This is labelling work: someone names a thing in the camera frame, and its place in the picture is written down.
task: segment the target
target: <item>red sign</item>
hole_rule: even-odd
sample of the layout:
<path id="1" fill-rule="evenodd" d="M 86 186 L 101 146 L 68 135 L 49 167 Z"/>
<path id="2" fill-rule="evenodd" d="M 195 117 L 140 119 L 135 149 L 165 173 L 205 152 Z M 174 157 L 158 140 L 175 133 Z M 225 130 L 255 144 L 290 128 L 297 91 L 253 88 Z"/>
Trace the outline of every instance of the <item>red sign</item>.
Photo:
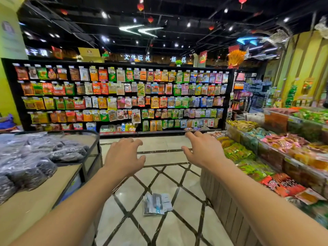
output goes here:
<path id="1" fill-rule="evenodd" d="M 207 59 L 207 51 L 203 51 L 199 54 L 199 63 L 205 63 Z"/>
<path id="2" fill-rule="evenodd" d="M 63 59 L 62 49 L 56 48 L 54 46 L 52 46 L 51 48 L 52 48 L 53 55 L 55 56 L 55 58 Z"/>

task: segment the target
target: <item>person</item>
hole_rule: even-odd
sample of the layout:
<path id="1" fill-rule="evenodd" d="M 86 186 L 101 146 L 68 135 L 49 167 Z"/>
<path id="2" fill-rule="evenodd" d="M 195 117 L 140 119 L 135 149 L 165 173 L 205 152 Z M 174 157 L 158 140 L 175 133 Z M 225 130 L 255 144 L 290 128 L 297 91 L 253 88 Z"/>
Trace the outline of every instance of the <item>person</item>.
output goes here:
<path id="1" fill-rule="evenodd" d="M 201 132 L 187 132 L 186 137 L 192 145 L 192 151 L 182 146 L 188 161 L 211 172 L 225 186 L 263 246 L 327 245 L 328 231 L 323 226 L 245 175 L 224 156 L 219 141 Z M 137 158 L 140 145 L 141 140 L 132 138 L 114 142 L 104 167 L 11 246 L 79 245 L 112 190 L 143 168 L 146 157 Z"/>

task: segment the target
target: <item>left hand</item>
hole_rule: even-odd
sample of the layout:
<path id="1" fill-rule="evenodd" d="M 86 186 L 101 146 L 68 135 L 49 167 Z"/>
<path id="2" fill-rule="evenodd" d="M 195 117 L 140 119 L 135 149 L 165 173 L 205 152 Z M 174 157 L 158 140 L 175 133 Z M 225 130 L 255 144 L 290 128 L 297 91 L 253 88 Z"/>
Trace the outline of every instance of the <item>left hand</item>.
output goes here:
<path id="1" fill-rule="evenodd" d="M 121 178 L 132 176 L 143 168 L 146 161 L 145 155 L 137 158 L 137 149 L 142 144 L 142 140 L 132 138 L 113 142 L 107 152 L 104 168 L 119 174 Z"/>

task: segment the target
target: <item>black ceiling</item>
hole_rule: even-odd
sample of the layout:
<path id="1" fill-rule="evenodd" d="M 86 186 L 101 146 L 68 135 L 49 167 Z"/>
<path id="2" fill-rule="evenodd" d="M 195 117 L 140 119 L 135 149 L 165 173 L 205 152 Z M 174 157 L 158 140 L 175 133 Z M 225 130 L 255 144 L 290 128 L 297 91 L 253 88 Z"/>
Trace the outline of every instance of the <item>black ceiling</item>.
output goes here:
<path id="1" fill-rule="evenodd" d="M 296 34 L 310 30 L 314 11 L 316 22 L 328 13 L 328 0 L 247 0 L 242 9 L 238 0 L 144 0 L 144 12 L 137 10 L 138 3 L 139 0 L 26 0 L 18 17 L 25 24 L 22 29 L 34 38 L 25 36 L 26 45 L 35 47 L 104 47 L 111 52 L 177 55 L 188 55 L 194 49 L 197 53 L 209 50 L 218 55 L 251 30 L 273 32 L 278 21 L 289 17 L 286 24 Z M 108 18 L 102 17 L 103 11 Z M 154 18 L 151 24 L 147 20 L 150 16 Z M 119 30 L 119 26 L 134 24 L 163 29 L 152 31 L 157 38 Z M 49 33 L 60 38 L 52 38 Z M 104 42 L 101 36 L 110 41 Z"/>

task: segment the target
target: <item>aisle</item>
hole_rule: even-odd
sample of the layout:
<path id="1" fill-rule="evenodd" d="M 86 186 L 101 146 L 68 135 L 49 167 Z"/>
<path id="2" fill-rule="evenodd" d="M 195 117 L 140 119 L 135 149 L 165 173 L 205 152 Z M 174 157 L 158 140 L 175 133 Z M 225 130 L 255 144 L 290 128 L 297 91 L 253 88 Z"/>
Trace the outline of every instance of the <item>aisle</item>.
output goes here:
<path id="1" fill-rule="evenodd" d="M 189 164 L 181 150 L 182 145 L 191 148 L 190 141 L 184 136 L 140 139 L 143 145 L 138 154 L 146 155 L 145 167 L 121 183 L 106 201 L 97 246 L 142 246 L 150 242 L 157 246 L 232 246 L 200 187 L 200 168 Z M 117 140 L 100 140 L 103 157 Z M 174 210 L 164 216 L 144 217 L 141 200 L 147 190 L 168 193 Z"/>

